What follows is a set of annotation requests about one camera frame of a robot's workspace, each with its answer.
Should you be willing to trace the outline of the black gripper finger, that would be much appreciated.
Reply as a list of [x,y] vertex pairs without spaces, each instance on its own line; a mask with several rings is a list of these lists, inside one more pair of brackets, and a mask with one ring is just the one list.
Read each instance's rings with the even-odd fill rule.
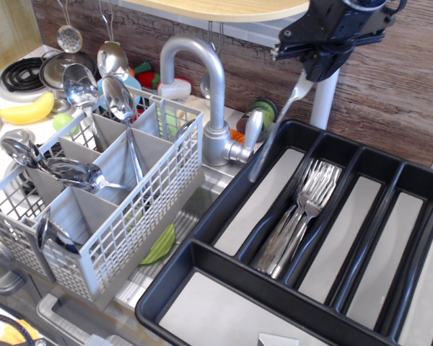
[[306,79],[315,83],[331,77],[345,64],[354,45],[316,45],[301,58]]

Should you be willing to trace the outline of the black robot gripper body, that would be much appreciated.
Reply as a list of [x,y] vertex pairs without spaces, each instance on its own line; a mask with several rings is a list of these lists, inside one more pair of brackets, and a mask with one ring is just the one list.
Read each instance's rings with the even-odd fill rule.
[[379,43],[406,1],[311,1],[306,13],[279,33],[274,59],[305,56],[331,48],[341,53]]

